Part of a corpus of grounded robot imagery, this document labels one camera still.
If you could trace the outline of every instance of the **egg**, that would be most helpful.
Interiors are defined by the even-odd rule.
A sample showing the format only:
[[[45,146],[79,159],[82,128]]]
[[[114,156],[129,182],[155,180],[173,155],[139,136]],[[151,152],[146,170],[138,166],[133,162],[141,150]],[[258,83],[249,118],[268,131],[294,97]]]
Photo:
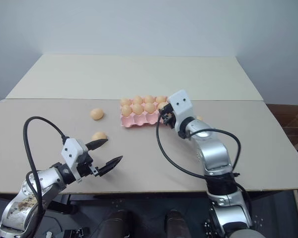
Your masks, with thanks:
[[[131,101],[130,101],[130,99],[128,99],[128,98],[122,98],[121,100],[120,100],[120,105],[121,106],[123,106],[123,105],[130,105],[131,104]]]
[[[157,96],[157,97],[155,98],[155,101],[156,101],[157,103],[163,103],[163,102],[165,102],[165,100],[166,100],[165,96]]]
[[[142,97],[140,97],[140,96],[135,96],[134,99],[133,99],[134,104],[141,104],[143,102],[144,101],[143,101]]]
[[[155,111],[155,105],[153,103],[146,103],[145,111],[148,112],[149,114],[152,114]]]
[[[144,108],[140,105],[140,104],[134,104],[133,105],[133,112],[137,115],[140,115],[141,113],[143,113]]]
[[[144,102],[145,103],[153,103],[154,102],[154,98],[151,95],[147,95],[144,97]]]
[[[168,104],[168,102],[163,102],[163,103],[159,103],[158,104],[158,110],[161,110],[165,105],[167,105]]]
[[[121,114],[125,117],[128,117],[132,112],[133,110],[128,105],[123,105],[121,108]]]
[[[91,137],[92,140],[99,140],[99,139],[106,139],[106,138],[107,138],[106,134],[105,134],[104,132],[101,132],[101,131],[96,132],[96,133]]]
[[[104,116],[104,111],[101,108],[95,108],[90,111],[90,116],[94,120],[99,120]]]

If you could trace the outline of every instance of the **person's leg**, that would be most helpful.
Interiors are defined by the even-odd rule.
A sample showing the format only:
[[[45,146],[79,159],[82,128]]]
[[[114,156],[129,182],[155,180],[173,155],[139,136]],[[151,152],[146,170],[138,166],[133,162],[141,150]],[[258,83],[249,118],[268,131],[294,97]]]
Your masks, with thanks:
[[[191,238],[189,228],[180,212],[171,210],[165,216],[167,238]]]
[[[100,227],[97,238],[131,238],[132,214],[121,210],[112,213]]]

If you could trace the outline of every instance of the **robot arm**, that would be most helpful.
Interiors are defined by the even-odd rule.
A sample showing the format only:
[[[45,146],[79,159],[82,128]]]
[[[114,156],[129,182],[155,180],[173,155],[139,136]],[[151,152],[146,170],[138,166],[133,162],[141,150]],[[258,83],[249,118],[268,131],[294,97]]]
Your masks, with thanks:
[[[107,139],[100,139],[84,144],[74,138],[66,138],[62,149],[65,164],[56,163],[49,169],[38,171],[42,190],[43,214],[38,214],[38,202],[29,184],[22,183],[18,195],[5,208],[0,222],[0,238],[31,238],[43,218],[50,202],[66,187],[67,184],[81,182],[82,177],[93,174],[102,176],[111,171],[122,159],[117,157],[102,168],[92,165],[93,159],[88,151],[103,145]],[[33,174],[28,173],[29,182],[37,191]]]
[[[202,161],[211,202],[212,234],[224,238],[234,231],[249,229],[252,221],[242,192],[236,186],[226,147],[212,131],[196,133],[211,127],[196,119],[192,103],[184,90],[170,96],[168,102],[160,110],[164,124],[174,128],[181,138],[189,138]]]

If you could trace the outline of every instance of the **dark floor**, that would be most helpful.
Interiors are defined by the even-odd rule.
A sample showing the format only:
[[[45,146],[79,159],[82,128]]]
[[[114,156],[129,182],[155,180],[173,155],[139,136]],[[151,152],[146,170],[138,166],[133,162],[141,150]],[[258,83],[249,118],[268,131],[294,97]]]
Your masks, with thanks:
[[[192,238],[204,238],[203,223],[208,217],[208,199],[205,195],[190,197],[110,199],[93,198],[91,195],[75,195],[72,204],[79,204],[75,215],[62,215],[48,211],[36,237],[45,238],[47,231],[58,234],[62,229],[90,227],[92,235],[97,237],[101,222],[112,212],[127,209],[135,215],[136,238],[165,237],[163,221],[167,211],[180,211],[189,226]],[[8,200],[0,198],[0,216]],[[253,201],[255,228],[266,238],[298,238],[298,215],[292,191],[284,191]]]

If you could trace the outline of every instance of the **egg tray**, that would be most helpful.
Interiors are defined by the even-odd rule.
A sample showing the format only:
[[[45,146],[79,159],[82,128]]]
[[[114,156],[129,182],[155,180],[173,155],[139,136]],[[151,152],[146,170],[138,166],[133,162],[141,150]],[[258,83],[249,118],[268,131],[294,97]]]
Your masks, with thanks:
[[[155,108],[157,108],[159,103],[154,101],[153,104]],[[132,112],[128,117],[125,117],[122,114],[120,114],[121,126],[124,126],[124,127],[131,127],[133,125],[142,126],[144,124],[154,125],[158,121],[158,117],[159,117],[158,109],[156,109],[152,114],[146,111],[143,111],[140,115],[137,115],[134,112]]]

